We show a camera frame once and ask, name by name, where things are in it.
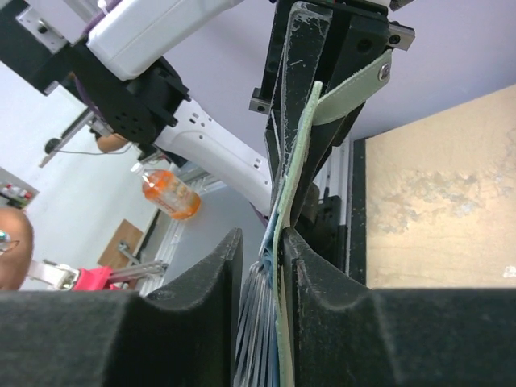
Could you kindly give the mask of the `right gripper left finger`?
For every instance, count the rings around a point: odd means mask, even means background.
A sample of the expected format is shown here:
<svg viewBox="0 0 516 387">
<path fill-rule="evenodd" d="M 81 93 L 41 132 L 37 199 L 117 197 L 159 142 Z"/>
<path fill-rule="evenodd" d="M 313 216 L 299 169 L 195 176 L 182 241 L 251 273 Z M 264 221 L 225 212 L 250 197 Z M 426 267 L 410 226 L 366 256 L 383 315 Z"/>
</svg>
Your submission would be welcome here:
<svg viewBox="0 0 516 387">
<path fill-rule="evenodd" d="M 4 386 L 229 386 L 243 236 L 148 296 L 126 290 L 4 292 Z"/>
</svg>

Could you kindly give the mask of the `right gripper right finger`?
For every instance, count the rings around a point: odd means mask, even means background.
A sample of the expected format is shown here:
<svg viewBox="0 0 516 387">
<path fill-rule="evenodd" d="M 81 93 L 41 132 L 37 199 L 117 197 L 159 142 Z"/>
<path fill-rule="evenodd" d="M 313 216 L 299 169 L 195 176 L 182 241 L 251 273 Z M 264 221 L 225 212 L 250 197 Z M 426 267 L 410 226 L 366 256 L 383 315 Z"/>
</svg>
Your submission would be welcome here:
<svg viewBox="0 0 516 387">
<path fill-rule="evenodd" d="M 297 386 L 512 386 L 512 289 L 369 289 L 282 236 Z"/>
</svg>

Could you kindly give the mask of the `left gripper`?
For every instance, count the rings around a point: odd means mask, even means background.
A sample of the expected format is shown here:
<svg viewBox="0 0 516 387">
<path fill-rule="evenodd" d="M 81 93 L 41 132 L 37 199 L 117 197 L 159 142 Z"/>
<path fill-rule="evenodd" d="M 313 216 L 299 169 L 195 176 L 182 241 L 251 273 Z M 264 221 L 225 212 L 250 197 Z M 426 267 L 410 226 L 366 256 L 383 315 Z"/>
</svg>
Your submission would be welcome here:
<svg viewBox="0 0 516 387">
<path fill-rule="evenodd" d="M 265 139 L 275 181 L 293 150 L 298 120 L 314 78 L 324 94 L 370 65 L 386 49 L 406 51 L 415 39 L 412 27 L 388 20 L 388 13 L 407 1 L 275 1 L 261 87 L 254 89 L 249 109 L 268 113 Z M 302 212 L 307 190 L 326 161 L 334 142 L 350 131 L 363 107 L 357 103 L 342 118 L 312 123 L 306 160 L 290 211 L 294 225 Z"/>
</svg>

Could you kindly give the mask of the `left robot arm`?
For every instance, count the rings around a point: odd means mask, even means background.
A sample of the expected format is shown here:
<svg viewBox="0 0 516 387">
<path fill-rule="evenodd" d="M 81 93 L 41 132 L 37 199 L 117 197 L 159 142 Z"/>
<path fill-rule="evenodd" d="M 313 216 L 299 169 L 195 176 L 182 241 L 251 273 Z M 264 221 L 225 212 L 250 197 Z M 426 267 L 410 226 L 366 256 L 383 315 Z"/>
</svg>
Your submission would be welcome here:
<svg viewBox="0 0 516 387">
<path fill-rule="evenodd" d="M 47 93 L 70 81 L 76 95 L 126 139 L 194 162 L 275 218 L 289 196 L 297 222 L 331 149 L 390 79 L 392 54 L 414 42 L 389 19 L 401 1 L 277 1 L 263 78 L 251 108 L 267 115 L 259 155 L 194 100 L 165 53 L 233 1 L 110 1 L 76 39 L 33 1 L 1 7 L 1 58 Z"/>
</svg>

